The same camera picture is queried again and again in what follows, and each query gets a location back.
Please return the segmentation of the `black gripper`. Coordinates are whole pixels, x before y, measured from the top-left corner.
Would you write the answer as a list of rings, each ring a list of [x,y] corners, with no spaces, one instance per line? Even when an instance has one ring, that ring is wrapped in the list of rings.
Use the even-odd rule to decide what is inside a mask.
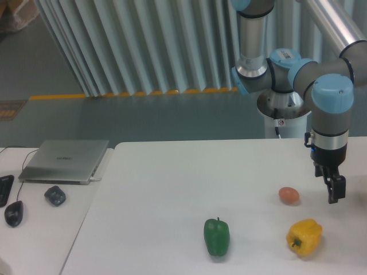
[[[321,177],[327,185],[329,193],[328,203],[337,203],[339,199],[345,198],[346,179],[340,175],[337,169],[329,170],[328,176],[324,167],[335,168],[340,166],[346,159],[347,144],[335,150],[326,150],[311,145],[310,157],[314,164],[314,175]]]

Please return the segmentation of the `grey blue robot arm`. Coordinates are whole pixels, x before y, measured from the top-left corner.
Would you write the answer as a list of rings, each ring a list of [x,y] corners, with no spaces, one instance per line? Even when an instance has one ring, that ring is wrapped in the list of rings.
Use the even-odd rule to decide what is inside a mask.
[[[345,9],[334,1],[302,1],[337,59],[318,63],[292,49],[265,55],[267,17],[274,1],[233,1],[240,28],[240,57],[232,76],[241,94],[260,92],[258,110],[278,131],[283,120],[312,114],[304,144],[315,176],[323,178],[328,202],[346,195],[339,166],[346,158],[354,88],[366,84],[366,37]]]

